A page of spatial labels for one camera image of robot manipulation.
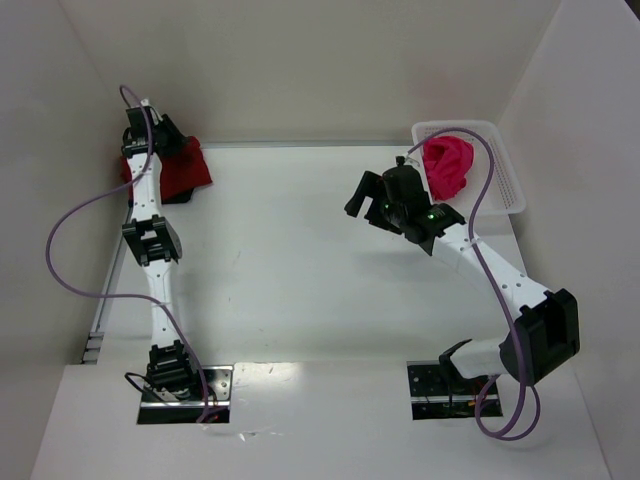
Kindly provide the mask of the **dark red t shirt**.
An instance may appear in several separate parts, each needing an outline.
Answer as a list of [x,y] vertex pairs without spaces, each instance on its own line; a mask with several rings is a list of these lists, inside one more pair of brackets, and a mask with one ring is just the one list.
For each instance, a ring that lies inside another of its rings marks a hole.
[[160,192],[162,198],[188,189],[207,187],[213,179],[204,159],[199,140],[188,136],[187,145],[173,156],[161,157]]

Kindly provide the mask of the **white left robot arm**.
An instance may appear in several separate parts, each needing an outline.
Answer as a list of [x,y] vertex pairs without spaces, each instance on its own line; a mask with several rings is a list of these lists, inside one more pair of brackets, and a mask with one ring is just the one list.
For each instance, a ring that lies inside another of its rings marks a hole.
[[135,183],[131,185],[131,219],[122,233],[136,263],[148,281],[152,302],[152,337],[146,380],[157,393],[187,400],[201,392],[196,368],[175,327],[171,271],[182,257],[179,237],[161,214],[158,148],[172,129],[167,118],[156,119],[154,109],[129,107],[129,127],[123,134],[122,153]]

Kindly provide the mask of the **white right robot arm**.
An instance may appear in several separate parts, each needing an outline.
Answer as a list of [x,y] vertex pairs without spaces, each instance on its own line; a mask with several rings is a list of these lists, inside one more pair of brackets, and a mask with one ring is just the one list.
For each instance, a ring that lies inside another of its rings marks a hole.
[[448,381],[509,375],[534,386],[579,353],[576,298],[530,279],[482,242],[454,208],[431,203],[415,168],[399,163],[383,174],[364,172],[344,210],[419,246],[507,314],[505,337],[466,339],[440,355]]

